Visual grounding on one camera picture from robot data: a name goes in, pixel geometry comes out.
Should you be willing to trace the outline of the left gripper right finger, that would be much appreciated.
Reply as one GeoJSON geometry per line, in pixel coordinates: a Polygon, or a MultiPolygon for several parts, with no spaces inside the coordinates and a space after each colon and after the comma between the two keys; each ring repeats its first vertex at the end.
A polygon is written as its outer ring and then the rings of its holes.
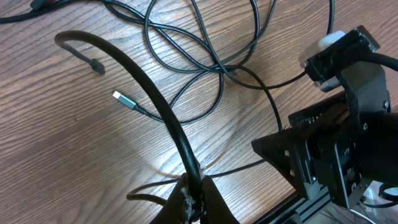
{"type": "Polygon", "coordinates": [[[239,224],[210,176],[202,180],[202,200],[201,224],[239,224]]]}

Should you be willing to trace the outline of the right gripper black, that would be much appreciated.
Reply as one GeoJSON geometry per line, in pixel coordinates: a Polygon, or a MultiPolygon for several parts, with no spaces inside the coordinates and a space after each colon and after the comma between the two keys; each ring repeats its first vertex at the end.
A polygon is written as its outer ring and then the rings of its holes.
{"type": "Polygon", "coordinates": [[[288,116],[290,128],[251,142],[297,193],[314,199],[327,187],[331,201],[351,208],[370,182],[397,185],[397,114],[386,68],[397,60],[358,26],[328,47],[342,91],[288,116]]]}

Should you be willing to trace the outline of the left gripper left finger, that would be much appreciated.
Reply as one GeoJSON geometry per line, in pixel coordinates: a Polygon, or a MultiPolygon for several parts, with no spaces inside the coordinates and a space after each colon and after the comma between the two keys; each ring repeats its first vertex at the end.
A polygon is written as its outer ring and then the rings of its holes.
{"type": "Polygon", "coordinates": [[[186,173],[179,178],[172,193],[150,224],[186,224],[190,221],[190,192],[186,173]]]}

